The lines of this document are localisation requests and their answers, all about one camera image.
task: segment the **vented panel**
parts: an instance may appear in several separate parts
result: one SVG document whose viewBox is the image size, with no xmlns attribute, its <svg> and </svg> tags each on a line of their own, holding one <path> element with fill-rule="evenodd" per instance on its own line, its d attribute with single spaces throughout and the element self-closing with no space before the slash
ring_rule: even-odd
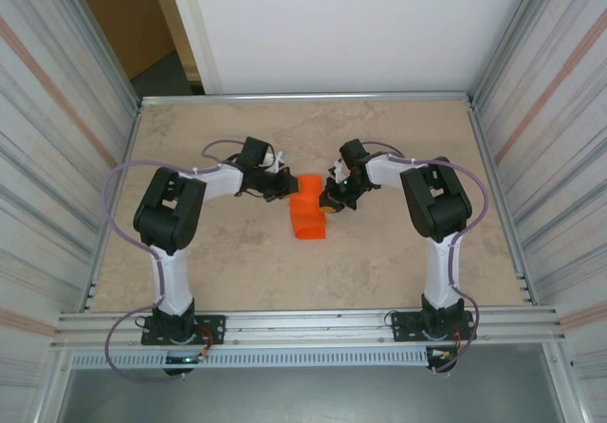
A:
<svg viewBox="0 0 607 423">
<path fill-rule="evenodd" d="M 168 351 L 117 351 L 112 360 L 122 369 L 181 368 L 183 364 L 166 364 Z M 176 352 L 174 356 L 195 355 Z M 255 368 L 313 366 L 427 366 L 425 347 L 370 347 L 316 349 L 217 349 L 206 361 L 189 364 L 193 368 Z M 103 352 L 79 352 L 73 369 L 108 368 Z"/>
</svg>

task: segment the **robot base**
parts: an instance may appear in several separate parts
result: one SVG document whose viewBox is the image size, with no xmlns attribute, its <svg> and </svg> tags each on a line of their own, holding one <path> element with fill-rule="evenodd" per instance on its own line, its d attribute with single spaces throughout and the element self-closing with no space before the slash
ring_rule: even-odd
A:
<svg viewBox="0 0 607 423">
<path fill-rule="evenodd" d="M 193 302 L 181 316 L 172 316 L 156 308 L 152 316 L 143 319 L 141 345 L 206 345 L 208 341 L 200 336 L 198 327 L 211 332 L 212 344 L 224 343 L 226 316 L 194 315 Z"/>
<path fill-rule="evenodd" d="M 421 311 L 393 312 L 392 333 L 395 342 L 416 340 L 468 340 L 472 334 L 472 313 L 464 310 L 464 300 L 452 306 L 435 309 L 421 297 Z"/>
</svg>

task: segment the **orange object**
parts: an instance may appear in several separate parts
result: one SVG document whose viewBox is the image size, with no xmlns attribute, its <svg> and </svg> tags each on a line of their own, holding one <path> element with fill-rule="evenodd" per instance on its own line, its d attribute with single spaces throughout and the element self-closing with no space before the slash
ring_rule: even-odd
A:
<svg viewBox="0 0 607 423">
<path fill-rule="evenodd" d="M 326 218 L 319 210 L 322 193 L 322 176 L 302 175 L 297 180 L 300 191 L 289 197 L 291 223 L 295 238 L 299 240 L 323 240 L 326 238 Z"/>
</svg>

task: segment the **beige countertop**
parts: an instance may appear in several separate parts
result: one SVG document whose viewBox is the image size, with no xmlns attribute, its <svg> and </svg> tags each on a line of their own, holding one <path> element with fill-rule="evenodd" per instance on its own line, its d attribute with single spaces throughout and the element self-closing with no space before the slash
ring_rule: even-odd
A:
<svg viewBox="0 0 607 423">
<path fill-rule="evenodd" d="M 212 163 L 203 146 L 253 136 L 289 153 L 294 175 L 328 175 L 347 140 L 386 141 L 417 159 L 447 156 L 487 181 L 465 105 L 460 101 L 305 102 L 146 106 L 132 159 L 184 167 Z M 378 148 L 369 147 L 370 151 Z M 221 157 L 238 151 L 218 145 Z M 116 219 L 132 228 L 155 168 L 128 171 Z M 473 216 L 478 188 L 461 175 Z M 426 248 L 414 231 L 402 191 L 366 193 L 357 211 L 327 215 L 327 239 L 300 241 L 288 201 L 243 195 L 205 204 L 191 244 L 190 283 L 197 310 L 352 309 L 419 306 Z M 521 304 L 495 206 L 468 234 L 461 286 L 483 305 Z M 91 310 L 125 311 L 154 298 L 150 258 L 112 232 Z"/>
</svg>

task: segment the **corrugated metal wall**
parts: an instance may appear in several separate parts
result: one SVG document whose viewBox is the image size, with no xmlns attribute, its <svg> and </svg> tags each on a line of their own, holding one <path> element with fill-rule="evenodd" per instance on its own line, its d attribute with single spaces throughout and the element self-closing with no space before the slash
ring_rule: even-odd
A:
<svg viewBox="0 0 607 423">
<path fill-rule="evenodd" d="M 77 311 L 136 99 L 77 0 L 0 0 L 0 421 L 21 421 Z"/>
<path fill-rule="evenodd" d="M 607 421 L 607 0 L 541 0 L 475 99 L 541 303 Z"/>
</svg>

